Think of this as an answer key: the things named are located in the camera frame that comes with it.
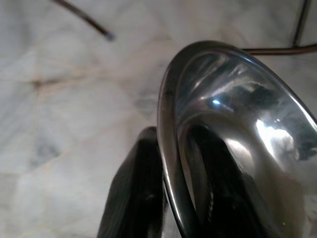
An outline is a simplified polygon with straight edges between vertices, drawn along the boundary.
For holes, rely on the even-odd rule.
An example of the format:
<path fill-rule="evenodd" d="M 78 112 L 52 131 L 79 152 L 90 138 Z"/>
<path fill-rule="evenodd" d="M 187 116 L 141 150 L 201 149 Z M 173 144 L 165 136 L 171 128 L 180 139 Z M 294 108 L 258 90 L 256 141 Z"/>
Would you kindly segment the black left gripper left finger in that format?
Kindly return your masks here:
<path fill-rule="evenodd" d="M 146 127 L 114 176 L 97 237 L 159 238 L 166 200 L 157 129 Z"/>

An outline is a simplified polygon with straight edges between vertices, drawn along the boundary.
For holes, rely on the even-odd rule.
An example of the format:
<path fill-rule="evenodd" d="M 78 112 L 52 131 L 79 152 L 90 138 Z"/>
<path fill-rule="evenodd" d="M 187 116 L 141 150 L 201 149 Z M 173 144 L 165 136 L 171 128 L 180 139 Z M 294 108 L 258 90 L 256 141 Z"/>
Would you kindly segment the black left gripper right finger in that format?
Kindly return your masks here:
<path fill-rule="evenodd" d="M 207 172 L 209 198 L 202 224 L 205 238 L 261 238 L 263 227 L 225 142 L 202 125 L 189 130 Z"/>

